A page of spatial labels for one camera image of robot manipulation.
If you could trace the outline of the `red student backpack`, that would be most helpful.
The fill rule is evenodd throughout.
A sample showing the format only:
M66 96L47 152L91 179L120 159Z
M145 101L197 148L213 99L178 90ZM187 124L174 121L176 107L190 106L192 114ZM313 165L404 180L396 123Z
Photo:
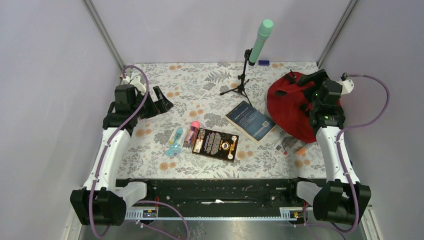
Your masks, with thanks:
M301 76L307 75L297 71L290 71L274 82L267 92L267 111L272 120L289 135L305 142L313 143L319 129L313 129L309 117L300 109L306 103L302 90L305 86L298 86Z

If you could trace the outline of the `black card game box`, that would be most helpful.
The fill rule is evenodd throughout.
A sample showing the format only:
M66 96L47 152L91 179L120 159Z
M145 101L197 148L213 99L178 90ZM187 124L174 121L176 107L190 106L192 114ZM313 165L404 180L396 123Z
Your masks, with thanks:
M239 136L200 128L194 139L192 153L227 162L234 162Z

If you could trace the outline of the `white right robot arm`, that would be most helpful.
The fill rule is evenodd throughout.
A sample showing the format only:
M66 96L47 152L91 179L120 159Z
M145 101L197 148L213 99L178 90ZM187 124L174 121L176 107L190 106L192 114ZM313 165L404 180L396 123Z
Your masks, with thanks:
M293 206L311 204L319 221L355 227L371 199L371 189L360 183L344 143L345 116L339 100L353 90L353 83L330 80L325 70L303 75L297 82L305 87L304 95L311 104L309 124L321 149L326 183L298 178L295 187L287 191L287 201Z

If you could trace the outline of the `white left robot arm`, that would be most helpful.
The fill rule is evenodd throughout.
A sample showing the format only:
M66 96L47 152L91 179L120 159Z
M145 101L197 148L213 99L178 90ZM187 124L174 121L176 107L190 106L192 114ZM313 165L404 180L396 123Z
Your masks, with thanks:
M93 168L83 187L70 195L82 225L120 226L127 209L137 201L144 206L154 202L155 192L146 183L129 183L116 189L118 168L138 120L166 113L174 106L158 86L153 91L157 101L132 84L115 88L114 101L102 122L102 139Z

